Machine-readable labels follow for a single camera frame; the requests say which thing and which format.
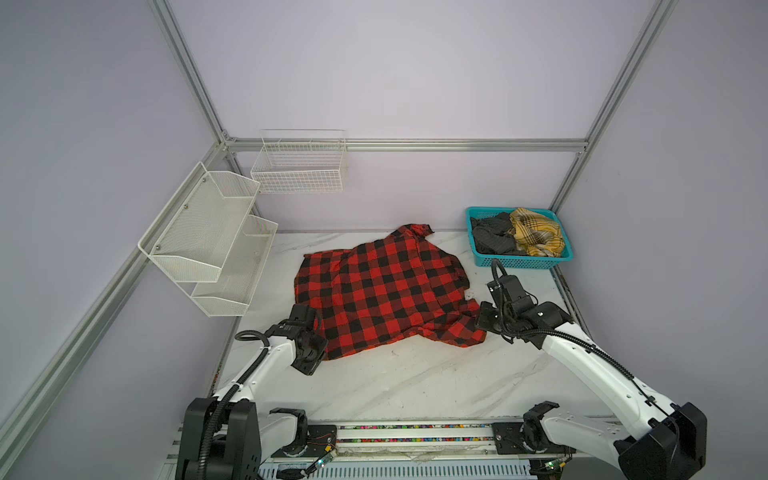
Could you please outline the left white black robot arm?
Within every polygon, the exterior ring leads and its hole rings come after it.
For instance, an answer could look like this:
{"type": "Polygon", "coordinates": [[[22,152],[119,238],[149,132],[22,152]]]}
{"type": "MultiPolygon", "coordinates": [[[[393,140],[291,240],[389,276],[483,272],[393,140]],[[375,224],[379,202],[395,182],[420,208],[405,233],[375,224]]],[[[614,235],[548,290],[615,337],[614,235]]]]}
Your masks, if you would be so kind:
{"type": "Polygon", "coordinates": [[[328,340],[315,327],[315,309],[295,304],[289,316],[266,332],[243,330],[237,341],[260,348],[237,376],[208,397],[187,407],[176,460],[177,479],[258,479],[260,467],[275,453],[297,456],[308,444],[304,410],[259,404],[278,377],[292,368],[311,376],[322,362],[328,340]]]}

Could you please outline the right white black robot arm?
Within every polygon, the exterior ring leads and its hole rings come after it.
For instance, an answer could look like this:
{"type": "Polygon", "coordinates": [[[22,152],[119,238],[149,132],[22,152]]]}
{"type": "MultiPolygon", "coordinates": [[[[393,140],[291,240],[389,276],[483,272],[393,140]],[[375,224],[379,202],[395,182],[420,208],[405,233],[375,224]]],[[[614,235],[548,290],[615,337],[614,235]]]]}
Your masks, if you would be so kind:
{"type": "Polygon", "coordinates": [[[487,287],[492,299],[481,305],[478,328],[509,344],[529,343],[557,360],[619,422],[570,414],[543,401],[523,415],[518,448],[536,454],[569,448],[627,479],[689,479],[705,467],[708,421],[698,407],[678,404],[642,382],[593,343],[565,310],[539,302],[500,264],[493,266],[487,287]]]}

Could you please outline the red black plaid shirt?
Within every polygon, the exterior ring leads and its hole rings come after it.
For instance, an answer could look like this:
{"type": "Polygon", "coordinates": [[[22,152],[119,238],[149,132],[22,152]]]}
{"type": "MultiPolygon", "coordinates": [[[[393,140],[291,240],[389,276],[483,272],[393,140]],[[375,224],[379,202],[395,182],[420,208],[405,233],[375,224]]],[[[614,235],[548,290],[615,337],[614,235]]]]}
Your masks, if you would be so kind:
{"type": "Polygon", "coordinates": [[[460,260],[429,241],[427,224],[406,224],[349,249],[304,256],[295,301],[316,310],[326,357],[337,360],[410,337],[459,348],[486,339],[480,305],[466,292],[460,260]]]}

